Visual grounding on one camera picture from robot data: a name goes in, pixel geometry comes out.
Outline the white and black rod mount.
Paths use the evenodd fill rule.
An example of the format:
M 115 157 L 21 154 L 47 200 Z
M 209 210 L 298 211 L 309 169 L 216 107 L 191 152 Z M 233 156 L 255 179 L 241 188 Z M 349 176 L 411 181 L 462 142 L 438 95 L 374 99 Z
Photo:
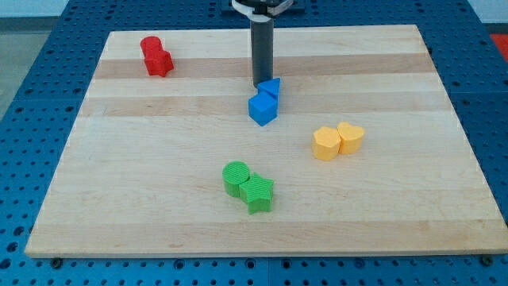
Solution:
M 267 22 L 290 9 L 293 0 L 232 0 L 235 11 L 246 16 L 250 21 Z

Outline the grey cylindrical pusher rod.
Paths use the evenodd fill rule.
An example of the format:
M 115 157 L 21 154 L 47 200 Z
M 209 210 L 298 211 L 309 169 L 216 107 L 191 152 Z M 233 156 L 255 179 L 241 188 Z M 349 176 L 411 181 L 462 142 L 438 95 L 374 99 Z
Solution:
M 251 21 L 251 57 L 252 81 L 255 87 L 259 83 L 273 78 L 273 38 L 274 20 Z

